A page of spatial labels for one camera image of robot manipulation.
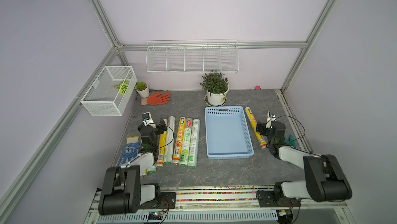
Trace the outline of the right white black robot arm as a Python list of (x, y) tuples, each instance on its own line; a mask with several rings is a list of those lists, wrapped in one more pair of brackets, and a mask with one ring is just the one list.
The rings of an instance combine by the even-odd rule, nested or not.
[(267, 137), (267, 148), (276, 159), (294, 164), (305, 173), (305, 179), (300, 181), (277, 182), (272, 194), (274, 202), (296, 198), (336, 202), (352, 198), (352, 188), (334, 155), (318, 155), (287, 144), (285, 125), (279, 121), (257, 122), (255, 131)]

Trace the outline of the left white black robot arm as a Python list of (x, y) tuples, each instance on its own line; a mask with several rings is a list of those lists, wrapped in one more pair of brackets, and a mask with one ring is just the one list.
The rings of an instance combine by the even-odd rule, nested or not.
[(142, 184), (141, 174), (155, 165), (159, 156), (159, 136), (169, 127), (162, 119), (156, 124), (149, 112), (142, 115), (138, 126), (141, 150), (135, 158), (107, 169), (101, 189), (98, 212), (100, 215), (135, 213), (140, 209), (175, 207), (176, 194), (162, 193), (156, 184)]

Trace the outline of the yellow red plastic wrap roll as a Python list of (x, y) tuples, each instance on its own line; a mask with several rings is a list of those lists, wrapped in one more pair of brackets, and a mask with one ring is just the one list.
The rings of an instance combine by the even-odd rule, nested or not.
[(186, 122), (186, 118), (181, 117), (179, 120), (179, 124), (178, 124), (178, 130), (177, 130), (177, 136), (176, 136), (176, 142), (175, 142), (174, 154), (173, 154), (173, 160), (172, 160), (172, 164), (174, 164), (174, 165), (179, 165), (180, 160), (181, 160), (181, 152), (182, 152), (182, 145), (183, 145), (184, 131), (185, 131), (185, 122)]

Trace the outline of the clear silver plastic wrap roll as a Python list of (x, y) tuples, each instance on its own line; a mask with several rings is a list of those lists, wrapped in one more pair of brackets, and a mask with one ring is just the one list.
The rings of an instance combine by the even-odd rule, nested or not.
[(166, 146), (164, 147), (164, 164), (171, 164), (173, 157), (173, 144), (174, 144), (174, 129), (175, 129), (175, 117), (170, 116), (167, 120), (167, 136)]

